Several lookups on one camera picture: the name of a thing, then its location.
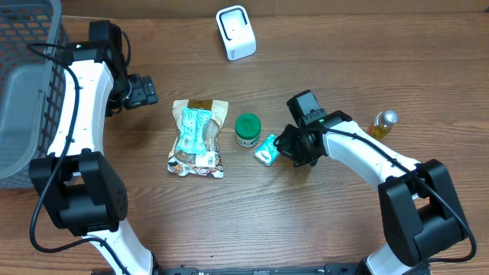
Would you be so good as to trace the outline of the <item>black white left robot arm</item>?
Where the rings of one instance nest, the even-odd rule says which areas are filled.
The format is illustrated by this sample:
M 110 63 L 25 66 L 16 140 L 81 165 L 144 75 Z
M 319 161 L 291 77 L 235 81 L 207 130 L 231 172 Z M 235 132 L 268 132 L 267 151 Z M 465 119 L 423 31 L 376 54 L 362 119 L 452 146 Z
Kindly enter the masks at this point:
M 152 79 L 128 74 L 131 45 L 128 35 L 109 20 L 89 24 L 87 42 L 60 47 L 66 77 L 60 122 L 47 156 L 31 161 L 29 177 L 39 195 L 29 238 L 35 237 L 41 209 L 53 224 L 78 239 L 53 248 L 61 252 L 90 243 L 114 274 L 160 274 L 154 254 L 139 240 L 127 219 L 125 185 L 103 154 L 105 119 L 123 109 L 157 103 Z

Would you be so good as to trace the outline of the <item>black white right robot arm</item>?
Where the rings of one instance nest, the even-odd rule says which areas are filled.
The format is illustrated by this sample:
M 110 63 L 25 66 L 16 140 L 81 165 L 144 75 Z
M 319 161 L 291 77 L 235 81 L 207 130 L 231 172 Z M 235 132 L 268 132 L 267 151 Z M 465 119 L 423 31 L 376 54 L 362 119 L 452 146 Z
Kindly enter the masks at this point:
M 274 141 L 295 167 L 314 166 L 331 157 L 376 189 L 386 244 L 358 263 L 326 264 L 325 274 L 429 274 L 438 253 L 469 240 L 477 251 L 463 208 L 446 166 L 421 163 L 391 150 L 365 133 L 342 111 L 327 113 L 306 90 L 287 101 L 295 123 Z

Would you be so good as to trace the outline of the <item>brown snack pouch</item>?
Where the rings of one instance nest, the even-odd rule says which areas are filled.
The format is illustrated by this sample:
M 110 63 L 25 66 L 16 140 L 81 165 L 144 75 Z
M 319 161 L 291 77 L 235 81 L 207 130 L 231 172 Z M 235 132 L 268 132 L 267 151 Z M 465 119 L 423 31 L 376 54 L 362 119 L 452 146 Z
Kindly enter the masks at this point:
M 206 153 L 203 155 L 186 154 L 176 149 L 184 107 L 205 109 L 212 112 L 210 122 L 204 131 Z M 168 154 L 167 169 L 178 176 L 192 174 L 221 179 L 224 176 L 224 168 L 219 153 L 217 137 L 228 114 L 228 103 L 215 99 L 181 99 L 173 102 L 172 114 L 176 122 L 177 135 Z

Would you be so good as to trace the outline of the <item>teal tissue pack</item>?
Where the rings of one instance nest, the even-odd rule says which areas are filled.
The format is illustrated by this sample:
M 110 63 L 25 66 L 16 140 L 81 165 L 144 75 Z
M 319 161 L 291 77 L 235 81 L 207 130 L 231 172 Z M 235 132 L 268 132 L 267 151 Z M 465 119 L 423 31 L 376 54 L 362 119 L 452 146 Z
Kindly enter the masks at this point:
M 270 167 L 280 156 L 280 152 L 274 145 L 276 135 L 270 134 L 261 146 L 254 152 L 254 156 L 267 167 Z

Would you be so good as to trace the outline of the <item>yellow dish soap bottle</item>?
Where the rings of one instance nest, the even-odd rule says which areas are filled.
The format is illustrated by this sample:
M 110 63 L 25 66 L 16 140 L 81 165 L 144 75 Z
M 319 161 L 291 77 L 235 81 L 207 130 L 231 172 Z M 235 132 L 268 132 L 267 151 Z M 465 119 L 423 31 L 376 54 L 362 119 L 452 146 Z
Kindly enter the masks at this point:
M 371 123 L 368 134 L 376 140 L 387 136 L 398 121 L 398 114 L 394 110 L 379 113 Z

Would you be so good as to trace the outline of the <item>teal wipes packet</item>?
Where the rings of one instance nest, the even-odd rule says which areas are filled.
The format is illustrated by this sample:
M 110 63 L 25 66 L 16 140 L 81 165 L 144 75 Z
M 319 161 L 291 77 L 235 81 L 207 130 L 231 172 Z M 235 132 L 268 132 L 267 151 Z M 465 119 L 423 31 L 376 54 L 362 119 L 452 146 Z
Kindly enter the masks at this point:
M 184 107 L 176 149 L 186 154 L 205 154 L 204 131 L 211 117 L 209 110 Z

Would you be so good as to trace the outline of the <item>green lid jar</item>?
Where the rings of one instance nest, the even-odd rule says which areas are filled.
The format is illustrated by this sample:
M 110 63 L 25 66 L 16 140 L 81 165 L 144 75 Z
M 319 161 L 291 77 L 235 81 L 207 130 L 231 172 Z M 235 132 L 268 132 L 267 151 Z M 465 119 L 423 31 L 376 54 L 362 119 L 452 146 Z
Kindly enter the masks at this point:
M 235 121 L 235 135 L 242 147 L 254 147 L 261 136 L 261 121 L 252 113 L 244 113 Z

